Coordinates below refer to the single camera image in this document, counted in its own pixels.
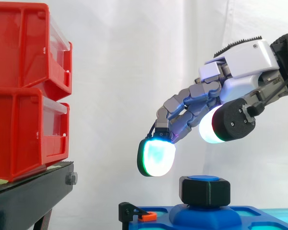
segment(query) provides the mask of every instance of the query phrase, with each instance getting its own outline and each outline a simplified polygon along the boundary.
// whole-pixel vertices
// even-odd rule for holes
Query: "white backdrop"
[[[243,140],[206,144],[195,128],[163,177],[142,177],[136,167],[138,144],[163,102],[228,43],[288,33],[288,0],[45,3],[73,43],[73,93],[63,101],[79,174],[53,209],[50,230],[119,230],[120,202],[175,205],[179,177],[202,173],[231,182],[232,204],[288,207],[288,98],[267,107]]]

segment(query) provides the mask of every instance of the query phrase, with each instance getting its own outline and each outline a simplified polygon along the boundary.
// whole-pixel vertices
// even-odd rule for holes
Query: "stacked drawer unit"
[[[43,3],[0,2],[0,179],[68,157],[72,44]]]

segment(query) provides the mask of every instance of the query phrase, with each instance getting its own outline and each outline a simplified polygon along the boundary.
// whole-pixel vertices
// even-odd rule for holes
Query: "black clamp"
[[[122,230],[129,229],[129,222],[133,221],[133,216],[143,215],[149,215],[149,213],[128,202],[119,204],[119,221],[123,223]]]

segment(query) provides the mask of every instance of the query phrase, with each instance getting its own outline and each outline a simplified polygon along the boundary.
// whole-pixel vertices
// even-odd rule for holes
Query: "robotic hand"
[[[166,174],[174,161],[173,144],[197,125],[209,143],[245,137],[265,106],[283,96],[288,96],[288,34],[271,46],[261,37],[228,45],[200,67],[195,84],[157,111],[156,122],[139,145],[140,173]]]

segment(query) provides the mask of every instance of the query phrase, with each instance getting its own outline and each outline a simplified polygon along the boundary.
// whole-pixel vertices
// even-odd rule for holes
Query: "black knob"
[[[179,197],[187,205],[216,208],[230,204],[230,183],[215,176],[182,176]]]

